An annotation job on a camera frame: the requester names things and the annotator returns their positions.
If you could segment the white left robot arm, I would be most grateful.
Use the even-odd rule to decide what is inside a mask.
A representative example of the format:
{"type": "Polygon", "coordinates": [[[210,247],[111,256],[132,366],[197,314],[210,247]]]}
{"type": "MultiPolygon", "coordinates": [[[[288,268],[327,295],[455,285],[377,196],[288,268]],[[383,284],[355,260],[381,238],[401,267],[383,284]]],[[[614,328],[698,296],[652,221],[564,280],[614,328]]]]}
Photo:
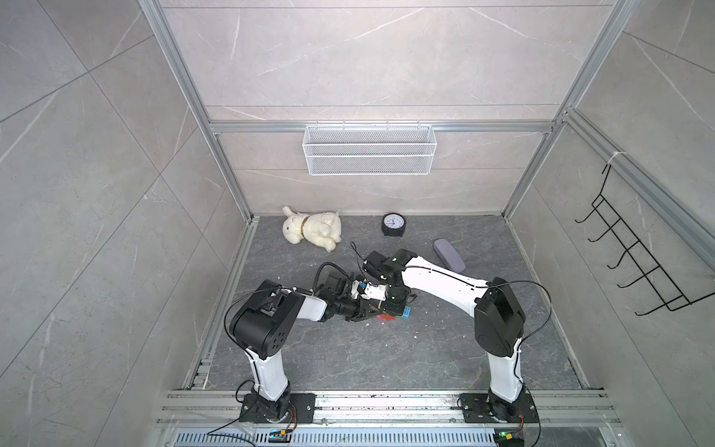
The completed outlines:
{"type": "Polygon", "coordinates": [[[290,405],[290,381],[284,372],[282,348],[297,320],[326,322],[334,316],[348,321],[368,320],[378,314],[385,286],[363,275],[348,274],[337,264],[321,264],[309,289],[263,281],[240,298],[235,314],[225,315],[225,333],[248,357],[252,388],[242,415],[258,413],[280,422],[296,416],[290,405]]]}

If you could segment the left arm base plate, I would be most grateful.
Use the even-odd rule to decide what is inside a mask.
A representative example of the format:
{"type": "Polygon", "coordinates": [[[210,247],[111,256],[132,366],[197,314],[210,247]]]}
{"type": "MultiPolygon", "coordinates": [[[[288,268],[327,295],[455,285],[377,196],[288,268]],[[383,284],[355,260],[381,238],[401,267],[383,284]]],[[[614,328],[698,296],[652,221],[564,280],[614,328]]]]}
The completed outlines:
{"type": "Polygon", "coordinates": [[[314,420],[317,395],[313,393],[290,393],[272,402],[251,393],[243,399],[239,422],[268,423],[287,422],[291,417],[298,424],[310,424],[314,420]]]}

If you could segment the black round alarm clock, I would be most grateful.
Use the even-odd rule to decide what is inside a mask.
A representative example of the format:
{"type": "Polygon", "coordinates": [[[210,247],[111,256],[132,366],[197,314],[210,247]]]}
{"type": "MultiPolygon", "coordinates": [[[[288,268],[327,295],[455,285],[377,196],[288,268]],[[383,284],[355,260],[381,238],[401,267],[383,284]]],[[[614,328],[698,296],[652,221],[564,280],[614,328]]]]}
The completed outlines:
{"type": "Polygon", "coordinates": [[[406,230],[406,219],[396,212],[385,214],[381,221],[381,230],[386,237],[401,238],[406,230]]]}

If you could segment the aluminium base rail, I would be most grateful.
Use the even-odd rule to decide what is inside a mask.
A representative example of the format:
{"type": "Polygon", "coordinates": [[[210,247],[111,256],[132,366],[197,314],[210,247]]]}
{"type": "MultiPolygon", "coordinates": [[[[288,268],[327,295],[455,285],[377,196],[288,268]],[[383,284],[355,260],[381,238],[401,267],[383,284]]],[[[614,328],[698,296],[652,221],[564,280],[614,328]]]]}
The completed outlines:
{"type": "Polygon", "coordinates": [[[459,390],[334,390],[310,424],[239,422],[242,396],[171,391],[153,411],[152,446],[629,446],[601,390],[530,392],[538,423],[466,423],[459,390]]]}

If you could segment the purple glasses case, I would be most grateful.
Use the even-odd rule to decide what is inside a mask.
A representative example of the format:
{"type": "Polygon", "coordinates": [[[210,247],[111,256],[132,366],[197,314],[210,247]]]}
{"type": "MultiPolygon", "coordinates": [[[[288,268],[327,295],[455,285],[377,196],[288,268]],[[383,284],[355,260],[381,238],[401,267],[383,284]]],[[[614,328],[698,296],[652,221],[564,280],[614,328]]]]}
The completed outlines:
{"type": "Polygon", "coordinates": [[[445,240],[445,238],[435,240],[433,249],[448,270],[454,273],[462,273],[467,268],[465,261],[449,240],[445,240]]]}

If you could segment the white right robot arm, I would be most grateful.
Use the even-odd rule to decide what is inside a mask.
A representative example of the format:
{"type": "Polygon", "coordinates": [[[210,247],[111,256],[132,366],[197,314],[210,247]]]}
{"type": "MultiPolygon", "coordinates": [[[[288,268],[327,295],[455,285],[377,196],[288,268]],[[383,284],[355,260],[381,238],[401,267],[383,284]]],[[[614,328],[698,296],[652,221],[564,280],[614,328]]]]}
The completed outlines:
{"type": "Polygon", "coordinates": [[[485,394],[465,393],[458,402],[467,422],[491,417],[500,423],[536,423],[536,405],[521,375],[521,344],[526,315],[511,283],[496,277],[471,279],[436,266],[411,251],[385,257],[374,251],[362,261],[377,283],[359,286],[371,300],[383,297],[383,312],[400,316],[415,291],[431,294],[463,310],[474,321],[477,344],[488,355],[490,386],[485,394]]]}

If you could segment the white plush dog toy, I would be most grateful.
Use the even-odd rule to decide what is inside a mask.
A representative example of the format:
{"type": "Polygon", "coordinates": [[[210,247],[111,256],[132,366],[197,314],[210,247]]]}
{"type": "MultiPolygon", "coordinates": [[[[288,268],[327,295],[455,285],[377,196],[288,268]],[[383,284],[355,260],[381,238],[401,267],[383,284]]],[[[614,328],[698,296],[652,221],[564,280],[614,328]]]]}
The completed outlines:
{"type": "Polygon", "coordinates": [[[282,234],[293,245],[307,240],[331,253],[342,241],[342,222],[338,212],[305,214],[294,212],[288,206],[283,206],[282,212],[286,216],[281,227],[282,234]]]}

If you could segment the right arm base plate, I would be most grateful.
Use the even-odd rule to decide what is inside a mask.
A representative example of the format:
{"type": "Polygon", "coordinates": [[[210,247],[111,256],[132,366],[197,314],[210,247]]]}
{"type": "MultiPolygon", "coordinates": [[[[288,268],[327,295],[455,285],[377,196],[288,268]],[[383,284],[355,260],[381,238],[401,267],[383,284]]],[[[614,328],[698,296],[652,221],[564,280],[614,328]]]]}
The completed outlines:
{"type": "Polygon", "coordinates": [[[489,392],[462,393],[457,405],[466,423],[497,422],[503,424],[538,423],[539,415],[532,395],[525,390],[515,402],[507,402],[489,392]]]}

